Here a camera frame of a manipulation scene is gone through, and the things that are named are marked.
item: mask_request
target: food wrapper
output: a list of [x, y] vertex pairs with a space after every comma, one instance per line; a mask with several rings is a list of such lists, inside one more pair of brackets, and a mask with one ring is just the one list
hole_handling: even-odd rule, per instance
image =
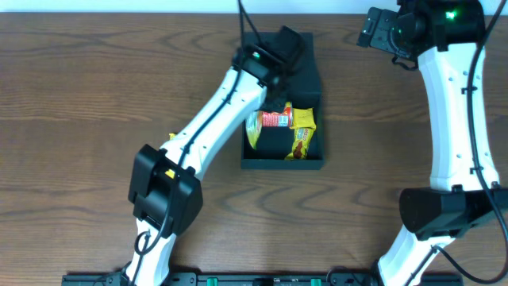
[[290, 127], [293, 124], [293, 106], [286, 102], [283, 112], [263, 112], [263, 127]]
[[294, 130], [293, 152], [286, 156], [286, 160], [306, 159], [309, 152], [310, 139], [314, 129], [297, 128]]
[[290, 128], [311, 128], [316, 130], [316, 123], [314, 123], [314, 113], [312, 108], [306, 110], [294, 108], [293, 125]]
[[259, 111], [252, 112], [245, 119], [245, 131], [247, 132], [248, 143], [256, 150], [257, 140], [260, 139], [263, 115]]

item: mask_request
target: wooden table surface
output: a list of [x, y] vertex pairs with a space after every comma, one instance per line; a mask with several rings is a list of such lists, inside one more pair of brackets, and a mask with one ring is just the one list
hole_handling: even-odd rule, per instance
[[[319, 172], [240, 170], [235, 132], [202, 183], [205, 204], [171, 263], [203, 272], [368, 268], [402, 223], [398, 193], [429, 185], [432, 145], [419, 72], [356, 47], [364, 16], [252, 15], [259, 30], [315, 36], [324, 90]], [[182, 129], [239, 45], [236, 15], [3, 14], [0, 17], [0, 285], [58, 285], [133, 255], [133, 156]], [[487, 46], [492, 153], [508, 175], [508, 19]], [[490, 277], [495, 222], [449, 252]], [[451, 270], [439, 256], [431, 269]]]

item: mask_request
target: box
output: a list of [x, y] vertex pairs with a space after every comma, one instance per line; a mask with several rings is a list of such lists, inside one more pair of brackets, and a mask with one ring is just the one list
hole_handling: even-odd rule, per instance
[[[276, 33], [261, 33], [264, 41]], [[248, 143], [245, 122], [242, 124], [241, 168], [243, 169], [286, 169], [318, 170], [325, 163], [325, 127], [321, 98], [321, 80], [314, 60], [312, 33], [302, 33], [306, 50], [297, 63], [295, 74], [289, 80], [288, 101], [294, 108], [314, 108], [316, 131], [310, 141], [306, 160], [284, 160], [292, 152], [294, 130], [287, 127], [263, 127], [256, 150]], [[252, 33], [247, 33], [246, 43], [255, 43]]]

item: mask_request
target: green led indicator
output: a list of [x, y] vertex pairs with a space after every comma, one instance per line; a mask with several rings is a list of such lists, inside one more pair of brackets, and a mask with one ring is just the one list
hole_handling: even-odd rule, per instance
[[446, 12], [446, 18], [453, 20], [457, 14], [455, 12]]

